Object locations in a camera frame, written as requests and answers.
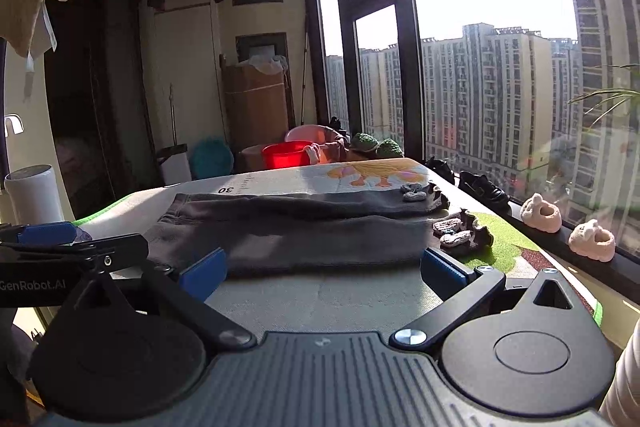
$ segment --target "apartment building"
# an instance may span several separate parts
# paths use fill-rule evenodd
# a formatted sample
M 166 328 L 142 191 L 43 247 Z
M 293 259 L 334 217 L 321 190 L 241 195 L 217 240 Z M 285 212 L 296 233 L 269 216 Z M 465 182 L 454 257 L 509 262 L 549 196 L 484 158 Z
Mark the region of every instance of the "apartment building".
M 326 60 L 326 96 L 330 116 L 340 119 L 344 129 L 349 128 L 347 90 L 344 84 L 344 63 L 340 55 L 329 55 Z
M 397 45 L 382 50 L 360 49 L 360 81 L 364 132 L 378 140 L 390 138 L 404 148 Z
M 574 0 L 582 89 L 632 86 L 639 81 L 628 70 L 614 68 L 639 62 L 639 0 Z M 577 161 L 572 178 L 569 222 L 580 223 L 597 209 L 603 226 L 630 251 L 640 248 L 640 179 L 638 117 L 624 105 L 597 123 L 596 100 L 580 108 Z
M 573 39 L 549 39 L 553 79 L 552 139 L 578 134 L 580 107 L 569 101 L 582 94 L 582 60 L 578 42 Z
M 546 182 L 551 140 L 551 43 L 518 26 L 463 27 L 422 40 L 428 155 L 485 172 L 523 198 Z

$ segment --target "glass window pane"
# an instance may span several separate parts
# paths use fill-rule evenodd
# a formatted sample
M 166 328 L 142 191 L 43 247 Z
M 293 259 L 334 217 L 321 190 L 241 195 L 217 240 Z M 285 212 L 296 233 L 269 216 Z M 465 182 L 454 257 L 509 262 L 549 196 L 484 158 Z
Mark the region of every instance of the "glass window pane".
M 404 150 L 398 27 L 394 6 L 356 21 L 363 130 Z
M 329 117 L 340 119 L 343 129 L 349 129 L 347 91 L 344 87 L 344 64 L 342 62 L 342 33 L 338 0 L 320 0 L 324 52 L 326 53 L 326 96 Z
M 640 0 L 416 0 L 428 155 L 525 200 L 593 217 L 640 261 L 640 118 L 594 89 L 640 89 Z M 454 118 L 453 125 L 446 116 Z

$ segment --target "window sill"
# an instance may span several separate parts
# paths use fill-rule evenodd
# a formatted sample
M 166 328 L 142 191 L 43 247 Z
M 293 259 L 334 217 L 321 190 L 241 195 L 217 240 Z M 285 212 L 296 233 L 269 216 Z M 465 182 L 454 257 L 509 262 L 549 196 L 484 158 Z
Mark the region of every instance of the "window sill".
M 525 225 L 520 219 L 521 205 L 509 203 L 511 213 L 500 214 L 507 223 L 529 237 L 534 243 L 548 253 L 571 263 L 594 279 L 607 285 L 612 290 L 625 296 L 631 302 L 640 303 L 640 264 L 625 255 L 616 253 L 609 263 L 601 263 L 575 254 L 568 245 L 572 229 L 566 226 L 557 233 L 541 232 Z

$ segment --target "red bucket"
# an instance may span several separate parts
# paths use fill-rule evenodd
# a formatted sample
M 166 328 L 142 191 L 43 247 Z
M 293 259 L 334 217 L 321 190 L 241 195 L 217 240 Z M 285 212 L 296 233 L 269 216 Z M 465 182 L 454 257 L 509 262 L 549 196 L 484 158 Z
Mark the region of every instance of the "red bucket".
M 309 156 L 303 150 L 313 142 L 295 140 L 293 142 L 275 143 L 262 149 L 264 165 L 268 169 L 284 169 L 309 165 Z

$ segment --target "fuzzy pink slipper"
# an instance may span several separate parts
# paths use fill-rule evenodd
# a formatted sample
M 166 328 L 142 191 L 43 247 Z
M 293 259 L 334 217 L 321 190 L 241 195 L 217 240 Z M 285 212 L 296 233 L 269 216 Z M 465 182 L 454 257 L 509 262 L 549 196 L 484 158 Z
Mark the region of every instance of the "fuzzy pink slipper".
M 562 227 L 558 207 L 543 200 L 537 192 L 524 202 L 520 219 L 525 225 L 548 233 L 556 233 Z
M 616 238 L 598 225 L 597 219 L 591 219 L 575 227 L 569 236 L 569 248 L 578 255 L 606 263 L 616 253 Z

